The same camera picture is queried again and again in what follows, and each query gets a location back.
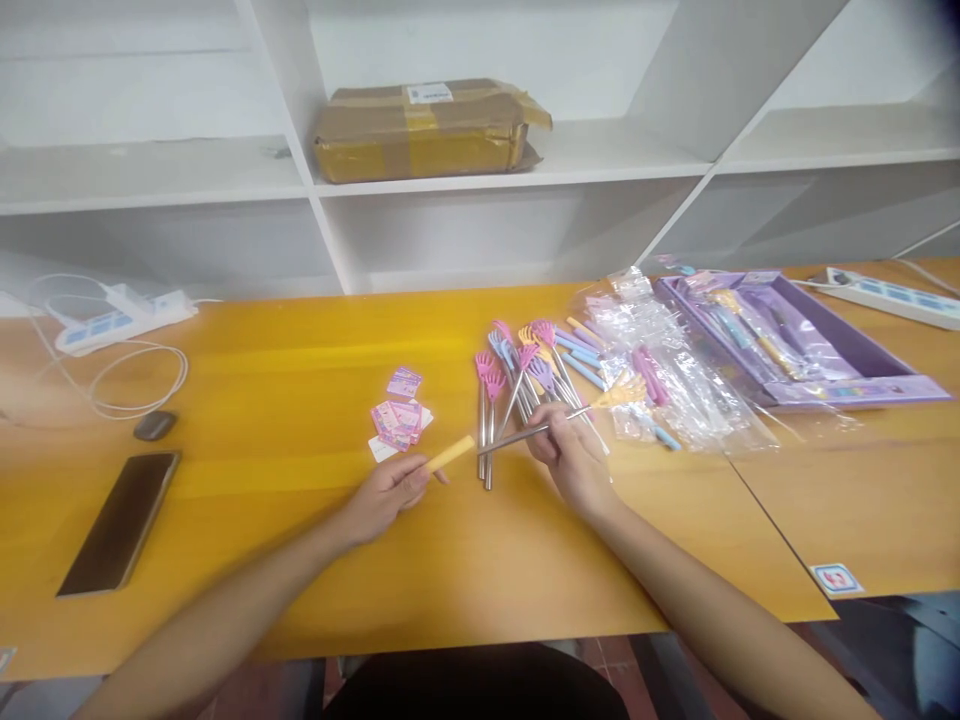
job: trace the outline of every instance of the clear plastic packaging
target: clear plastic packaging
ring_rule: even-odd
[[[654,437],[697,452],[741,452],[777,446],[749,404],[710,365],[703,363],[674,309],[654,294],[636,267],[611,275],[579,296],[609,347],[603,355],[608,382],[624,370],[646,381],[644,403],[616,408],[621,438]]]
[[[768,284],[698,272],[678,283],[700,319],[725,336],[737,359],[764,382],[860,377],[836,348]]]

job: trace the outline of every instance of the person's left hand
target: person's left hand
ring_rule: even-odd
[[[337,513],[336,520],[343,528],[351,545],[372,542],[380,537],[397,519],[397,515],[412,508],[427,491],[430,475],[423,455],[397,455],[381,463],[370,473],[350,501]],[[449,481],[442,470],[437,480]]]

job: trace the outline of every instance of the cardboard package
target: cardboard package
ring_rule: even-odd
[[[527,93],[496,80],[337,90],[314,150],[332,183],[525,170],[540,162],[527,126],[552,128]]]

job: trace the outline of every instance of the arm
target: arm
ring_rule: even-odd
[[[418,470],[425,462],[410,455],[383,463],[342,510],[207,590],[107,678],[75,718],[163,717],[214,689],[317,575],[419,502],[429,479]]]
[[[879,716],[809,645],[617,496],[596,439],[556,405],[530,441],[564,500],[637,578],[670,625],[729,688],[786,720]]]

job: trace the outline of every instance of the yellow handle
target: yellow handle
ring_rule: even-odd
[[[788,362],[787,359],[783,356],[776,345],[774,345],[770,340],[765,337],[758,337],[757,342],[760,343],[760,346],[767,351],[773,361],[780,366],[780,368],[790,377],[791,380],[803,380],[803,377],[797,372],[797,369],[793,367],[793,364]]]
[[[437,455],[432,460],[427,461],[427,471],[436,472],[442,468],[447,463],[450,463],[456,460],[458,457],[463,455],[466,452],[470,452],[477,446],[476,441],[473,439],[472,435],[467,435],[457,440],[453,445],[448,447],[442,453]]]
[[[576,318],[567,318],[567,322],[570,323],[570,327],[576,327],[576,328],[580,328],[581,330],[583,330],[587,335],[589,335],[589,336],[592,337],[594,340],[596,340],[598,343],[600,343],[600,347],[606,347],[606,346],[607,346],[607,343],[604,342],[604,340],[603,340],[602,337],[600,337],[599,335],[597,335],[597,334],[596,334],[593,330],[591,330],[590,328],[586,327],[583,323],[581,323],[581,322],[580,322],[579,320],[577,320]]]

